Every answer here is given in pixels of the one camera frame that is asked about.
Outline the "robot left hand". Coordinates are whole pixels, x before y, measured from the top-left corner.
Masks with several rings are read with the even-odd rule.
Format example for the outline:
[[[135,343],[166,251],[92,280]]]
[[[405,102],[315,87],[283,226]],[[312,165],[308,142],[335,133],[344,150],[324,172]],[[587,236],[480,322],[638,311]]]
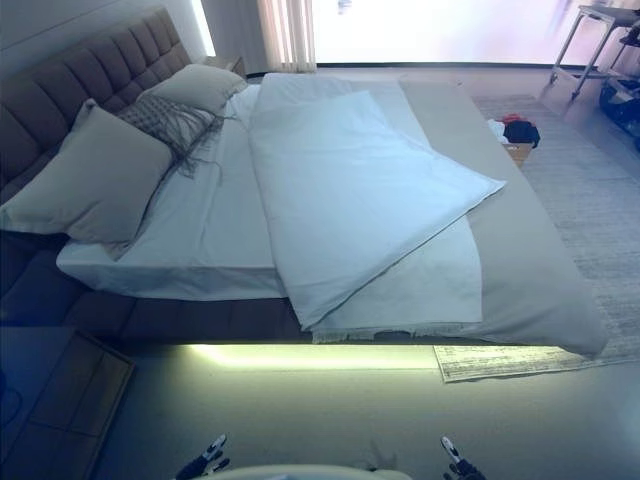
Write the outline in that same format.
[[[224,469],[229,463],[229,458],[223,457],[223,446],[227,441],[225,434],[220,435],[209,444],[205,450],[188,464],[182,467],[175,475],[175,479],[195,479],[212,475]]]

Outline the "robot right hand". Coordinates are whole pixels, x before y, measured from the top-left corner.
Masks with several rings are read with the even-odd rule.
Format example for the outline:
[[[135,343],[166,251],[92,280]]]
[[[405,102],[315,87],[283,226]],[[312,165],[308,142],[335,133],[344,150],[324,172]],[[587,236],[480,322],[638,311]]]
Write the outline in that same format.
[[[447,436],[442,436],[440,442],[451,460],[449,469],[456,475],[457,479],[486,480],[485,475],[459,453],[454,443]]]

